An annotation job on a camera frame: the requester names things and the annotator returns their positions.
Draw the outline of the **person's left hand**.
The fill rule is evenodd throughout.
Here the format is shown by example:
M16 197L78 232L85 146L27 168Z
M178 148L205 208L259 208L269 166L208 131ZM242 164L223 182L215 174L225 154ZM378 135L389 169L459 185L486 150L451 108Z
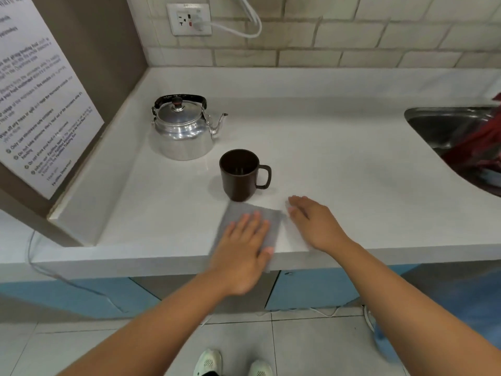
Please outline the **person's left hand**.
M224 248L224 233L210 260L208 273L221 288L222 295L240 296L256 285L272 258L260 258L262 243L247 242L247 225L253 215L243 214L236 223L234 248ZM270 228L270 222L262 220L263 241Z

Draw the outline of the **person's right hand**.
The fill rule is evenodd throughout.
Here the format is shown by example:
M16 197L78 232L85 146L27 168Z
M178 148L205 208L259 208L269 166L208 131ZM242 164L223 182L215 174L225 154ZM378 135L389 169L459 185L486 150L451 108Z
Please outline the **person's right hand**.
M355 246L329 208L306 196L290 196L289 208L302 209L310 220L307 232L300 232L310 246L335 258L342 250Z

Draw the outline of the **grey cleaning cloth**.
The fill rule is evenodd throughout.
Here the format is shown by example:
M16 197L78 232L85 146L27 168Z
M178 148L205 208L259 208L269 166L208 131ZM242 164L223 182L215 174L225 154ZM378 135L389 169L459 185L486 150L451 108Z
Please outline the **grey cleaning cloth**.
M222 219L219 222L214 241L210 248L208 260L205 261L207 269L210 267L211 257L215 252L216 247L221 240L221 237L227 226L231 222L238 222L243 214L253 215L255 212L260 213L262 220L267 220L270 222L270 228L264 238L262 246L260 247L260 251L263 248L267 247L273 247L274 249L276 248L279 230L285 217L285 214L281 210L258 207L246 202L229 202L224 214L222 215Z

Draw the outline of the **person's left forearm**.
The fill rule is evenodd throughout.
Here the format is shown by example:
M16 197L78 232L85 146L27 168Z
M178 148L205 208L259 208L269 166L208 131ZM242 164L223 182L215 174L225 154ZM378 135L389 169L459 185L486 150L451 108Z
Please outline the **person's left forearm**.
M204 318L224 298L251 290L260 276L232 266L203 272L57 376L163 376Z

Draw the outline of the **person's right forearm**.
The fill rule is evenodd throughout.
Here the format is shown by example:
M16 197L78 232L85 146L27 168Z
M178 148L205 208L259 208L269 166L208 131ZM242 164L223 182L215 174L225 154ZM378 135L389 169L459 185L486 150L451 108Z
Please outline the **person's right forearm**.
M347 273L411 376L501 376L501 350L351 240L322 248Z

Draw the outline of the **dark brown mug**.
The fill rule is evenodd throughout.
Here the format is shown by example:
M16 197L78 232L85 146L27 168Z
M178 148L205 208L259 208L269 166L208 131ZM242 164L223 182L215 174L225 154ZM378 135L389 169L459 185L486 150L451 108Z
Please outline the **dark brown mug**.
M268 189L272 180L272 169L260 163L258 156L246 149L227 151L219 160L223 190L231 201L245 202L255 192ZM259 170L266 170L267 180L258 184Z

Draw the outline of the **blue cabinet door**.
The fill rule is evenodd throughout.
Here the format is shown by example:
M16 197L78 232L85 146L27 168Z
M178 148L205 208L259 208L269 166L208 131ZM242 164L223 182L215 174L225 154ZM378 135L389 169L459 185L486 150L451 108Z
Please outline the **blue cabinet door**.
M0 283L0 295L88 318L131 318L160 302L130 278Z
M359 298L342 268L280 271L266 310L328 308L344 306Z

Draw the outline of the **silver metal kettle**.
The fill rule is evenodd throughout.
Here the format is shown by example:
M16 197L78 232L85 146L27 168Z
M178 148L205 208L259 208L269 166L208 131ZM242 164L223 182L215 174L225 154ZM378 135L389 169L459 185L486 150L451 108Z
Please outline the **silver metal kettle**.
M228 113L217 124L207 112L201 95L172 94L159 97L152 110L157 147L165 157L177 161L201 158L209 153Z

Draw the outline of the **person's white right shoe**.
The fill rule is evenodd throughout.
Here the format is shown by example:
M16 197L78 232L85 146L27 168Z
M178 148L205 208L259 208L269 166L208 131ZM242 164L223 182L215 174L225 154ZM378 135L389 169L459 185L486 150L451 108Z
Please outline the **person's white right shoe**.
M247 376L274 376L270 364L263 360L255 360L249 367Z

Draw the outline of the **person's white shoe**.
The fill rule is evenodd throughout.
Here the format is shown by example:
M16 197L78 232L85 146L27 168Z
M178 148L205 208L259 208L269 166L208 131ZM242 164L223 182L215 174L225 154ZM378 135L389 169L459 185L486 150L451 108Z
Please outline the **person's white shoe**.
M249 367L247 376L274 376L270 364L263 360L255 360Z
M193 376L222 376L222 354L216 349L206 349L199 357Z

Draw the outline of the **person's white left shoe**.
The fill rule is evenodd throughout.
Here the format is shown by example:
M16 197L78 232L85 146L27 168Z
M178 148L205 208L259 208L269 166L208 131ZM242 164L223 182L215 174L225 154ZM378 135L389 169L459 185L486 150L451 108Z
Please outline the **person's white left shoe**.
M222 376L222 354L216 349L206 349L199 357L193 376Z

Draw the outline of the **stainless steel sink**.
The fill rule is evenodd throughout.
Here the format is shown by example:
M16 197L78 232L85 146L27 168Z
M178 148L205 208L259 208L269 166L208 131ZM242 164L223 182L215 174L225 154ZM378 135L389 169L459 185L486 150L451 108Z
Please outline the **stainless steel sink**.
M441 158L442 154L459 143L462 134L471 133L485 122L487 114L495 107L497 106L410 108L405 111L404 118Z

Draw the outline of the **red plastic bag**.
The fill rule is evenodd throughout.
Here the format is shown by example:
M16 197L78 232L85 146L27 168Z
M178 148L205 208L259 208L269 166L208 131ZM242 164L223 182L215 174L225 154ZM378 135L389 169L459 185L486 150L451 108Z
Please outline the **red plastic bag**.
M501 196L501 93L493 100L499 105L487 114L485 122L462 134L459 143L441 158L468 182Z

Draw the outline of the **white printed paper notice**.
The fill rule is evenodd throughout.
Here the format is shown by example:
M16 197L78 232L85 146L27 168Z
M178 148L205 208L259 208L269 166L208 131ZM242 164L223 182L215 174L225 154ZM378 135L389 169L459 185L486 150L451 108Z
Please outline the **white printed paper notice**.
M50 199L104 124L32 0L0 0L0 163Z

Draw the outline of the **white wall socket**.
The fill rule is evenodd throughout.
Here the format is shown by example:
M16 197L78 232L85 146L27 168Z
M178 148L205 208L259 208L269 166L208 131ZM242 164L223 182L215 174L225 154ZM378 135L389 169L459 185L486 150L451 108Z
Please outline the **white wall socket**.
M166 10L174 36L209 37L212 35L208 3L168 3Z

